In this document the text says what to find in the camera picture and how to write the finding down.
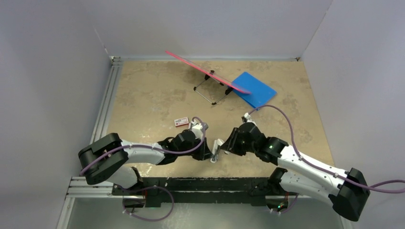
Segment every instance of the purple cable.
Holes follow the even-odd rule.
[[[291,121],[290,121],[290,119],[287,117],[287,115],[286,115],[280,108],[278,108],[278,107],[276,107],[276,106],[273,106],[273,105],[263,105],[263,106],[260,106],[260,107],[257,107],[257,108],[255,108],[255,109],[253,109],[252,111],[249,112],[249,114],[251,114],[251,113],[253,113],[254,111],[256,111],[257,109],[262,108],[262,107],[265,107],[265,106],[267,106],[267,107],[272,107],[272,108],[278,110],[278,111],[286,118],[286,120],[287,120],[287,122],[288,122],[288,125],[289,125],[289,127],[290,127],[290,131],[291,131],[291,143],[292,143],[292,146],[293,146],[293,148],[294,148],[295,153],[298,155],[298,157],[299,157],[303,162],[305,162],[307,165],[309,165],[309,166],[311,166],[311,167],[313,167],[313,168],[316,168],[316,169],[318,169],[318,170],[320,170],[320,171],[322,171],[322,172],[325,172],[325,173],[328,173],[328,174],[331,174],[331,175],[335,175],[334,172],[331,172],[331,171],[329,171],[329,170],[327,170],[327,169],[324,169],[324,168],[321,168],[321,167],[319,167],[319,166],[317,166],[317,165],[314,165],[314,164],[312,164],[311,162],[307,161],[304,157],[301,156],[300,152],[299,152],[298,149],[297,149],[297,146],[296,146],[296,144],[295,144],[295,141],[294,141],[294,132],[293,132],[293,129],[292,129]],[[353,184],[353,185],[356,185],[356,186],[358,186],[358,187],[361,187],[361,188],[364,188],[364,189],[368,189],[368,190],[371,190],[371,191],[383,192],[383,193],[392,193],[392,194],[405,193],[405,188],[403,188],[403,189],[397,189],[397,190],[388,190],[388,189],[379,189],[379,188],[376,188],[376,187],[379,187],[379,186],[381,186],[381,185],[386,185],[386,184],[391,184],[391,183],[405,183],[405,180],[398,180],[398,179],[397,179],[397,180],[387,180],[387,181],[384,181],[384,182],[381,182],[381,183],[378,183],[378,184],[375,184],[375,185],[366,186],[366,185],[359,184],[359,183],[357,183],[357,182],[355,182],[355,181],[352,181],[352,180],[350,180],[350,179],[348,179],[348,178],[346,178],[346,177],[343,177],[343,176],[341,176],[341,175],[337,175],[337,177],[340,178],[340,179],[342,179],[342,180],[344,180],[344,181],[347,181],[347,182],[349,182],[349,183],[351,183],[351,184]]]
[[[290,210],[291,210],[291,208],[295,205],[295,203],[297,202],[297,199],[298,199],[298,195],[299,194],[296,194],[295,195],[295,198],[294,198],[294,200],[292,201],[292,203],[288,206],[288,208],[287,209],[285,209],[284,211],[281,211],[280,213],[279,212],[274,212],[274,211],[271,211],[270,213],[271,214],[284,214],[284,213],[287,213],[287,212],[289,212]]]
[[[154,189],[154,188],[161,189],[161,190],[167,192],[167,193],[169,194],[169,196],[170,196],[170,199],[171,199],[171,208],[170,208],[170,211],[169,211],[165,216],[163,216],[162,218],[158,218],[158,219],[148,219],[148,218],[144,218],[144,217],[142,217],[142,216],[137,216],[137,215],[135,215],[135,214],[133,214],[133,213],[130,213],[129,211],[127,211],[127,210],[125,209],[124,199],[122,199],[122,208],[124,209],[124,213],[126,213],[127,215],[130,215],[130,216],[132,216],[132,217],[135,217],[135,218],[137,218],[137,219],[141,219],[141,220],[148,221],[148,222],[157,222],[157,221],[164,220],[165,218],[169,217],[169,215],[171,214],[171,212],[172,212],[173,209],[174,209],[174,198],[173,198],[173,195],[172,195],[167,189],[165,189],[164,187],[151,186],[151,187],[141,188],[141,189],[139,189],[139,190],[128,190],[128,189],[125,189],[125,188],[122,188],[122,187],[121,187],[122,190],[126,190],[126,191],[129,191],[129,192],[141,192],[141,191],[145,191],[145,190],[149,190],[149,189]]]
[[[197,119],[201,124],[203,123],[202,120],[201,120],[199,117],[193,117],[192,120],[194,120],[194,119]],[[104,153],[103,155],[99,156],[96,160],[92,161],[90,164],[88,164],[86,167],[84,167],[84,168],[82,169],[82,171],[80,171],[80,176],[83,176],[84,173],[85,173],[91,166],[93,166],[95,163],[101,161],[104,157],[106,157],[106,156],[108,156],[108,155],[110,155],[110,154],[113,154],[113,153],[115,153],[116,151],[121,150],[121,149],[126,149],[126,148],[130,148],[130,147],[131,147],[131,148],[137,147],[137,148],[154,149],[154,150],[158,150],[158,151],[164,152],[164,153],[166,153],[166,154],[187,154],[187,153],[190,153],[190,152],[192,152],[192,151],[198,149],[198,147],[200,147],[201,144],[203,144],[204,140],[205,140],[205,128],[204,128],[204,126],[203,126],[203,127],[202,127],[202,139],[201,139],[200,143],[199,143],[196,147],[194,147],[194,148],[192,148],[192,149],[189,149],[189,150],[186,150],[186,151],[176,152],[176,151],[170,151],[170,150],[167,150],[167,149],[153,148],[153,147],[151,147],[151,146],[145,146],[145,145],[126,145],[126,146],[120,146],[120,147],[117,147],[117,148],[115,148],[115,149],[112,149],[112,150],[110,150],[110,151]]]

